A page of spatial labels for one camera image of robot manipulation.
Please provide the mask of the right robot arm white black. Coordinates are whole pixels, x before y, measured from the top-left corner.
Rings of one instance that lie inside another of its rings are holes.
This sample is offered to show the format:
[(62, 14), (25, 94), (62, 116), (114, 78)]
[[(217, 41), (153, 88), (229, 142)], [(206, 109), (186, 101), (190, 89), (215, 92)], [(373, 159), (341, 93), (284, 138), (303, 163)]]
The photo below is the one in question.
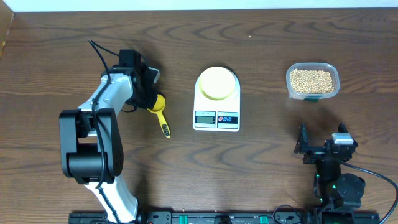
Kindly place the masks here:
[(314, 194), (321, 203), (305, 213), (304, 223), (356, 223), (354, 210), (361, 206), (366, 183), (357, 175), (342, 173), (341, 165), (352, 158), (357, 147), (343, 123), (323, 146), (311, 146), (306, 125), (300, 125), (294, 153), (303, 154), (304, 164), (315, 165)]

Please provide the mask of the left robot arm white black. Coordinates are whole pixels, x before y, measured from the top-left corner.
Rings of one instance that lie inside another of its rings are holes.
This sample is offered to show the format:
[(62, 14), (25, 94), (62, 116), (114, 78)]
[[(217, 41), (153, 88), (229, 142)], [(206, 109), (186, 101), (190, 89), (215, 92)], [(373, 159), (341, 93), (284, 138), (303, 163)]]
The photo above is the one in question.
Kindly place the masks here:
[(62, 170), (96, 195), (110, 223), (144, 223), (146, 217), (121, 174), (124, 152), (117, 116), (125, 104), (154, 107), (160, 72), (133, 49), (117, 55), (118, 64), (105, 68), (92, 96), (77, 109), (60, 113)]

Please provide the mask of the yellow measuring scoop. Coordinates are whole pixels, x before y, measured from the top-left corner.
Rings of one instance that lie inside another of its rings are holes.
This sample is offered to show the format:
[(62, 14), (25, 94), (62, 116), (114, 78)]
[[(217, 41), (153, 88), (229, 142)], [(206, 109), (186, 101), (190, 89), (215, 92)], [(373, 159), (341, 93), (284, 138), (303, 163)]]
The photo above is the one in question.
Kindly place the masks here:
[(165, 116), (163, 115), (163, 110), (165, 109), (165, 106), (166, 106), (165, 98), (161, 94), (158, 94), (155, 105), (153, 106), (152, 109), (149, 108), (148, 111), (157, 116), (164, 136), (166, 138), (170, 138), (171, 136), (170, 128), (168, 126)]

